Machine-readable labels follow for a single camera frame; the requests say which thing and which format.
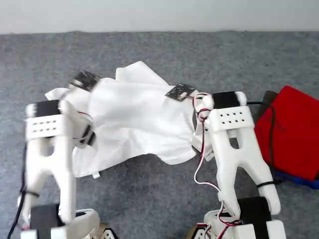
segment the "wire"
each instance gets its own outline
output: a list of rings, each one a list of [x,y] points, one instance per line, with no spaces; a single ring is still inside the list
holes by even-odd
[[[225,226],[224,230],[218,235],[217,239],[222,239],[229,226]]]
[[[212,182],[209,182],[209,181],[204,181],[204,182],[199,182],[198,179],[197,179],[197,173],[198,171],[200,170],[200,167],[201,165],[203,164],[203,161],[204,161],[204,157],[205,157],[205,127],[204,127],[204,122],[202,122],[202,126],[203,126],[203,138],[202,138],[202,145],[201,145],[201,153],[200,153],[200,160],[199,160],[199,163],[198,163],[198,166],[197,166],[197,169],[194,173],[194,181],[195,183],[197,184],[200,184],[200,185],[209,185],[209,186],[212,186],[213,188],[215,188],[218,192],[220,192],[220,189],[218,188],[217,185],[215,185],[214,183]]]
[[[26,190],[25,190],[26,150],[27,150],[27,148],[26,148],[26,144],[25,144],[24,149],[23,149],[23,156],[22,156],[22,174],[21,174],[21,189],[20,189],[21,197],[20,197],[20,202],[19,202],[18,209],[16,211],[15,218],[14,218],[13,223],[11,225],[10,231],[9,231],[9,233],[7,235],[7,239],[11,238],[12,233],[13,233],[15,227],[18,224],[18,220],[19,220],[19,217],[20,217],[20,214],[21,214],[21,211],[22,211],[22,207],[23,207],[23,204],[24,204],[24,200],[25,200],[25,195],[27,193]]]
[[[84,115],[84,116],[89,117],[89,118],[90,118],[90,121],[93,122],[93,117],[90,116],[88,113],[85,113],[85,112],[82,112],[82,111],[78,111],[78,113],[79,113],[80,115]]]
[[[205,231],[204,231],[204,238],[206,238],[206,235],[208,233],[208,231],[211,229],[211,224],[207,225]]]
[[[271,164],[271,172],[272,172],[272,175],[273,175],[273,179],[274,179],[274,182],[275,184],[278,184],[280,183],[281,181],[280,180],[275,180],[275,159],[274,159],[274,148],[273,148],[273,145],[274,145],[274,127],[275,127],[275,117],[276,117],[276,111],[275,111],[275,108],[271,105],[271,104],[268,104],[268,103],[265,103],[265,102],[262,102],[262,101],[250,101],[250,102],[247,102],[247,105],[263,105],[263,106],[267,106],[267,107],[270,107],[271,110],[272,110],[272,119],[271,119],[271,125],[270,125],[270,129],[269,129],[269,154],[270,154],[270,164]]]
[[[220,206],[220,209],[217,213],[217,218],[219,219],[219,221],[229,227],[235,227],[235,226],[238,226],[240,225],[242,222],[240,220],[234,220],[232,222],[227,222],[227,221],[224,221],[222,220],[221,218],[221,213],[223,212],[223,209],[224,209],[224,201],[221,202],[221,206]]]

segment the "crumpled white towel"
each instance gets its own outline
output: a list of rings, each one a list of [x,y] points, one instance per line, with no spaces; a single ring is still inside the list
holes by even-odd
[[[168,164],[193,158],[191,100],[166,97],[172,88],[146,64],[137,62],[118,68],[115,80],[101,79],[91,93],[75,89],[67,94],[65,100],[93,118],[98,148],[95,152],[87,147],[73,157],[75,176],[148,153]],[[46,96],[58,99],[65,91],[57,88]]]

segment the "black cable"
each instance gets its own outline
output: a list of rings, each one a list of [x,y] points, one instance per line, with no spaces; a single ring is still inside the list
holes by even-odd
[[[273,182],[266,182],[267,184],[263,183],[263,184],[257,185],[257,187],[262,187],[262,186],[265,186],[265,185],[268,185],[268,184],[279,184],[282,181],[278,180],[278,179],[275,179],[275,169],[276,169],[276,167],[275,167],[274,148],[273,148],[273,145],[274,145],[274,128],[275,128],[275,118],[276,118],[275,108],[271,104],[268,104],[268,103],[265,103],[265,102],[262,102],[262,101],[250,101],[250,102],[247,102],[247,105],[263,105],[263,106],[270,107],[271,110],[272,110],[271,125],[270,125],[270,129],[269,129],[269,153],[270,153],[270,169],[271,169],[274,181]]]
[[[13,220],[12,226],[10,228],[10,231],[8,233],[7,239],[10,239],[12,236],[12,233],[16,227],[16,225],[18,224],[18,220],[22,211],[22,207],[24,204],[24,199],[25,199],[25,195],[26,195],[26,190],[25,190],[25,168],[26,168],[26,144],[24,146],[23,149],[23,155],[22,155],[22,174],[21,174],[21,189],[20,189],[20,193],[21,193],[21,197],[20,197],[20,202],[19,202],[19,206],[18,206],[18,210],[16,212],[15,218]]]

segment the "black strap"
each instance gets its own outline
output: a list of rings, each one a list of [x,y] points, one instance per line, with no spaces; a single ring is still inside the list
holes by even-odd
[[[22,194],[22,193],[24,193],[24,194],[31,194],[31,195],[33,195],[33,196],[35,196],[35,197],[40,197],[40,195],[38,194],[38,193],[36,193],[36,192],[33,192],[33,191],[29,191],[29,190],[27,190],[26,188],[22,188],[21,190],[20,190],[20,193]]]
[[[267,186],[267,185],[270,185],[270,184],[276,184],[276,182],[275,181],[269,181],[269,182],[261,183],[261,184],[257,185],[257,188],[264,187],[264,186]]]
[[[267,186],[267,185],[270,185],[270,184],[278,185],[278,184],[281,184],[282,182],[283,182],[282,179],[275,179],[274,181],[269,181],[269,182],[258,184],[257,188],[260,188],[260,187],[263,187],[263,186]]]

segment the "blue fabric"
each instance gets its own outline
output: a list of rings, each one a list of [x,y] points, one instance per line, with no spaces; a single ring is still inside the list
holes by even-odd
[[[291,176],[287,173],[278,172],[278,171],[276,171],[276,176],[278,176],[282,179],[289,179],[293,183],[305,185],[305,186],[308,186],[312,189],[319,189],[319,180],[309,181],[309,180],[306,180],[306,179],[301,178],[301,177]]]

